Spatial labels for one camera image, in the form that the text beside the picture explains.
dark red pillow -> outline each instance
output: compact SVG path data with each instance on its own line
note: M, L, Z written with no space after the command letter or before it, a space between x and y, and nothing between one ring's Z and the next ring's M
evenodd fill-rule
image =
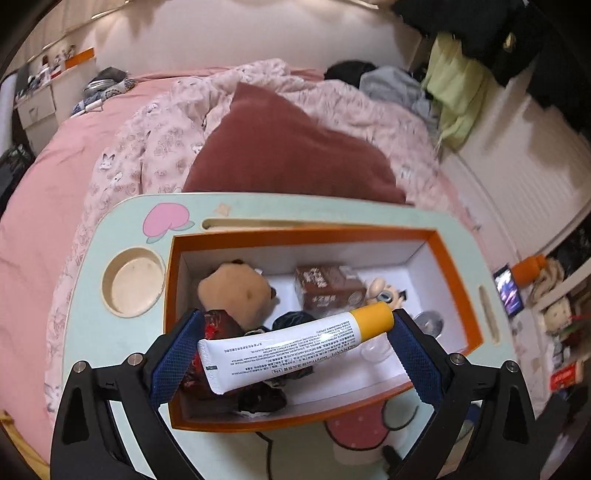
M380 150L321 127L288 100L246 83L238 84L230 112L209 135L183 191L405 202Z

light green clothing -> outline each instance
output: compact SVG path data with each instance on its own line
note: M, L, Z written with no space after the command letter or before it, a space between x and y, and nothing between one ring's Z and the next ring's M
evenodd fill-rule
M462 54L462 44L449 33L435 39L423 88L441 104L441 140L453 149L466 141L484 102L491 78L488 69Z

white drawer unit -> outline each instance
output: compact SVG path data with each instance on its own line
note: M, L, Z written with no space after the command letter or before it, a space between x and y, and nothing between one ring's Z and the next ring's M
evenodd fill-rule
M22 127L25 130L55 112L56 106L53 103L53 95L49 85L36 91L18 107L18 116L21 118Z
M72 108L82 100L84 88L97 73L96 58L92 58L66 70L18 104L18 116L35 155L70 118Z

tube of cream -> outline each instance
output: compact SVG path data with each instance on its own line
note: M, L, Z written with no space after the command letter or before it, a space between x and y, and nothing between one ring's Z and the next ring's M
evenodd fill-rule
M283 330L224 340L200 340L197 350L217 395L293 372L394 327L383 301Z

smartphone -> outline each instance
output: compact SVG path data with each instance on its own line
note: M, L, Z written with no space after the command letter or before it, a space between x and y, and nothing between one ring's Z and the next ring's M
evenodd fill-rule
M509 265L505 265L496 271L493 278L495 279L496 289L499 292L507 316L513 318L524 309L524 304Z

